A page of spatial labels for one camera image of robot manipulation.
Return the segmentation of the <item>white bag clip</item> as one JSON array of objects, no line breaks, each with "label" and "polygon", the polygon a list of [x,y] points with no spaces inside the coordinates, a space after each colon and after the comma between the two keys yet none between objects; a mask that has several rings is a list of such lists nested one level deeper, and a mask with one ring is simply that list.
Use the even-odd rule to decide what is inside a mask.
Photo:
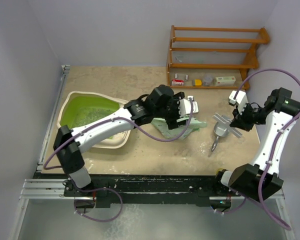
[{"label": "white bag clip", "polygon": [[231,119],[225,115],[215,113],[212,118],[216,121],[214,125],[214,133],[219,137],[226,137],[228,134],[233,134],[237,138],[242,137],[242,133],[234,127],[230,126]]}]

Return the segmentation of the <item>green cat litter bag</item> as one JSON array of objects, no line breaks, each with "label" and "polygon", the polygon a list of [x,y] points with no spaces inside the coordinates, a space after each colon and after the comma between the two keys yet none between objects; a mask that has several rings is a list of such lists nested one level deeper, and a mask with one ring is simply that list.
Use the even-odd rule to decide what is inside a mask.
[{"label": "green cat litter bag", "polygon": [[195,117],[191,118],[190,124],[186,128],[186,125],[179,126],[175,129],[169,129],[168,124],[163,118],[154,118],[151,124],[158,130],[166,139],[175,139],[178,135],[183,133],[178,139],[184,140],[191,133],[199,131],[201,128],[207,127],[207,122],[199,121]]}]

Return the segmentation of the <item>silver metal scoop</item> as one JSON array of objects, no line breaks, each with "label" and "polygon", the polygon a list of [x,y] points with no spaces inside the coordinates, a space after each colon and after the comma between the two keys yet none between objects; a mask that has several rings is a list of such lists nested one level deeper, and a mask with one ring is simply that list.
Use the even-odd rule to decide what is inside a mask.
[{"label": "silver metal scoop", "polygon": [[226,137],[229,134],[229,131],[226,128],[226,126],[222,123],[219,123],[219,122],[217,122],[214,125],[213,131],[214,131],[214,134],[215,134],[215,140],[214,140],[214,142],[211,146],[211,149],[210,149],[211,152],[214,152],[216,150],[216,148],[218,146],[218,143],[219,143],[219,140],[221,138]]}]

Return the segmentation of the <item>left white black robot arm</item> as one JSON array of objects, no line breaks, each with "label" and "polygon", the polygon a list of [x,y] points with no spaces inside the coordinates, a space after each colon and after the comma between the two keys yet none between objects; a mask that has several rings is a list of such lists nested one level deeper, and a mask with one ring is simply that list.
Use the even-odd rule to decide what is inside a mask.
[{"label": "left white black robot arm", "polygon": [[81,196],[88,196],[93,191],[93,184],[85,167],[84,152],[120,132],[140,129],[154,118],[164,119],[170,130],[188,127],[190,121],[181,118],[191,117],[194,111],[192,97],[159,85],[150,94],[130,100],[116,112],[93,123],[72,129],[63,125],[57,131],[52,155],[57,156],[63,172],[75,184],[75,190]]}]

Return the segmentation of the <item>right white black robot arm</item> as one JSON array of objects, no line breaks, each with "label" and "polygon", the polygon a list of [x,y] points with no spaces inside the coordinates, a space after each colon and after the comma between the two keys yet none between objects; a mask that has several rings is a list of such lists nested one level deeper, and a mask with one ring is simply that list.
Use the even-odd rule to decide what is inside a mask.
[{"label": "right white black robot arm", "polygon": [[228,103],[234,106],[233,120],[228,127],[250,131],[255,125],[265,125],[265,135],[251,163],[234,171],[220,170],[212,190],[218,196],[233,189],[255,201],[264,200],[278,192],[284,181],[279,178],[280,159],[288,135],[296,124],[300,102],[291,98],[292,91],[283,87],[275,89],[267,97],[264,106],[253,107],[244,91],[232,91]]}]

